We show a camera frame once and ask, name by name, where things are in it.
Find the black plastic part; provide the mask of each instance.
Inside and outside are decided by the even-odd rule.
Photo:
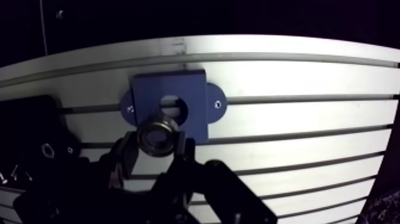
[[[208,161],[205,168],[204,196],[222,223],[277,223],[276,215],[223,162]]]
[[[0,172],[8,188],[28,189],[37,179],[51,178],[54,166],[68,166],[80,154],[80,142],[63,125],[50,96],[0,102],[0,124]],[[52,157],[43,154],[45,144]]]

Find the blue mounting plate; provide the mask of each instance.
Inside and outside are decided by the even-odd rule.
[[[161,112],[164,96],[178,97],[175,107],[181,108],[184,120],[179,129],[197,143],[208,142],[208,124],[216,122],[225,113],[227,100],[216,85],[207,83],[204,71],[176,71],[141,74],[131,80],[129,90],[121,100],[124,119],[137,126]]]

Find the screw head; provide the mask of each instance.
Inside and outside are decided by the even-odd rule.
[[[215,109],[219,109],[219,108],[221,108],[221,106],[222,106],[222,103],[221,103],[221,101],[219,101],[219,100],[217,100],[217,101],[214,103],[214,108],[215,108]]]
[[[64,14],[64,11],[63,10],[59,10],[56,14],[55,14],[55,18],[57,18],[57,19],[62,19],[63,18],[63,14]]]
[[[126,111],[128,111],[128,113],[133,113],[133,112],[135,112],[135,108],[133,108],[133,106],[131,105],[126,108]]]

